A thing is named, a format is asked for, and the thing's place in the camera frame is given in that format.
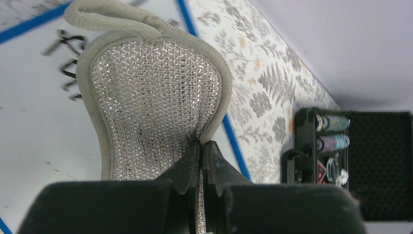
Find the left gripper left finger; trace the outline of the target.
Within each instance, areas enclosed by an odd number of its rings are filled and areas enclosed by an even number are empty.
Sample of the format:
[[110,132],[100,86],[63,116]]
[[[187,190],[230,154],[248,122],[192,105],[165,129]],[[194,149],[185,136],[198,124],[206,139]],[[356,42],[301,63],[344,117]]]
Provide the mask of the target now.
[[59,182],[46,186],[20,234],[193,234],[200,143],[154,180]]

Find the grey mesh sponge eraser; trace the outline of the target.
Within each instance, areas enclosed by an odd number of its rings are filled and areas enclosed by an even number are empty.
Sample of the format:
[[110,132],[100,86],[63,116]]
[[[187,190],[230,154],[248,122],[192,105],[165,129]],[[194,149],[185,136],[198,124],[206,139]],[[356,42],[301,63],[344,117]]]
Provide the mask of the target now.
[[76,79],[94,125],[101,179],[153,180],[205,144],[227,111],[232,74],[211,45],[118,0],[75,0],[72,26],[100,32]]

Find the blue framed whiteboard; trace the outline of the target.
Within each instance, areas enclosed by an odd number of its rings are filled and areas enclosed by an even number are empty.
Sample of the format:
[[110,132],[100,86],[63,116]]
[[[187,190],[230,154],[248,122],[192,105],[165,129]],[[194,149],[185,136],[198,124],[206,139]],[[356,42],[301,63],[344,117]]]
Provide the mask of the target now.
[[0,36],[0,217],[13,232],[45,186],[154,179],[224,117],[231,73],[191,21],[143,39],[118,8],[84,0],[79,23]]

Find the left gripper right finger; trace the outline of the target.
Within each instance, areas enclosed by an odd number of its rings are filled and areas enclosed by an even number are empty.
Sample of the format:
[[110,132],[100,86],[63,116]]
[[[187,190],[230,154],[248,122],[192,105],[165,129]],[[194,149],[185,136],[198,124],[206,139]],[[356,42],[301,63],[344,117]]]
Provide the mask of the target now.
[[254,184],[210,141],[203,148],[206,231],[213,234],[364,234],[354,198],[315,184]]

